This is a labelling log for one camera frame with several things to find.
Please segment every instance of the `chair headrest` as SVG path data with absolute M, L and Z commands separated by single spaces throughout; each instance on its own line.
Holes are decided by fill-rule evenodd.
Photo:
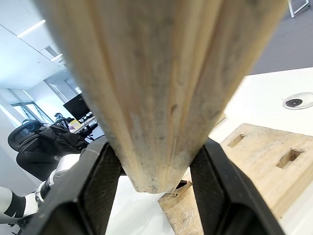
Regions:
M 44 125 L 38 120 L 28 121 L 10 133 L 8 137 L 8 144 L 15 151 L 18 151 L 20 145 L 37 132 L 40 132 L 42 127 L 44 127 Z

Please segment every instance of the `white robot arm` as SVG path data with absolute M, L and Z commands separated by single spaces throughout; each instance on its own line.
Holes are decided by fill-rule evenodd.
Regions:
M 38 211 L 38 206 L 44 201 L 50 187 L 78 162 L 79 157 L 80 154 L 62 157 L 49 178 L 42 182 L 35 192 L 26 196 L 17 196 L 10 189 L 0 186 L 0 224 L 19 224 L 22 228 L 27 223 L 26 220 Z

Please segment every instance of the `ceiling light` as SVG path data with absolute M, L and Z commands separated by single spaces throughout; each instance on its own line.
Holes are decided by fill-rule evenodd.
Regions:
M 53 62 L 53 61 L 59 59 L 62 55 L 63 55 L 63 54 L 61 53 L 61 54 L 57 55 L 56 57 L 53 57 L 53 58 L 51 59 L 51 61 Z
M 43 25 L 45 20 L 39 21 L 38 23 L 34 24 L 33 26 L 29 27 L 28 29 L 24 30 L 22 33 L 16 35 L 18 38 L 25 36 L 26 34 L 30 33 L 31 31 L 35 30 L 39 26 Z

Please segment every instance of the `wood grain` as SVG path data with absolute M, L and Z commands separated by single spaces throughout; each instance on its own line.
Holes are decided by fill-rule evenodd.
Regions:
M 285 0 L 35 1 L 137 191 L 171 192 Z
M 245 136 L 233 147 L 239 135 Z M 313 181 L 313 137 L 242 124 L 221 146 L 280 218 Z
M 221 146 L 278 220 L 313 181 L 312 136 L 242 124 Z M 191 182 L 189 171 L 183 179 Z M 203 234 L 192 186 L 166 193 L 158 202 L 176 235 Z

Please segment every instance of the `desk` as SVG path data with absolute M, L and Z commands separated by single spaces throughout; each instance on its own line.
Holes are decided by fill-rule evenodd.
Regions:
M 307 68 L 246 77 L 225 110 L 226 119 L 214 128 L 210 138 L 221 142 L 242 123 L 313 136 L 313 107 L 283 107 L 286 97 L 313 90 L 312 74 L 313 68 Z M 121 176 L 106 234 L 174 235 L 157 203 L 162 195 L 138 193 L 130 180 Z M 312 235 L 312 218 L 313 182 L 279 223 L 287 235 Z
M 81 130 L 83 130 L 86 126 L 88 126 L 89 123 L 91 123 L 91 122 L 94 121 L 95 119 L 96 119 L 95 116 L 93 116 L 93 117 L 87 119 L 87 120 L 82 124 L 81 127 L 77 128 L 77 129 L 75 129 L 75 130 L 70 130 L 70 132 L 71 132 L 71 133 L 74 133 L 74 134 L 77 134 L 78 132 L 80 132 Z

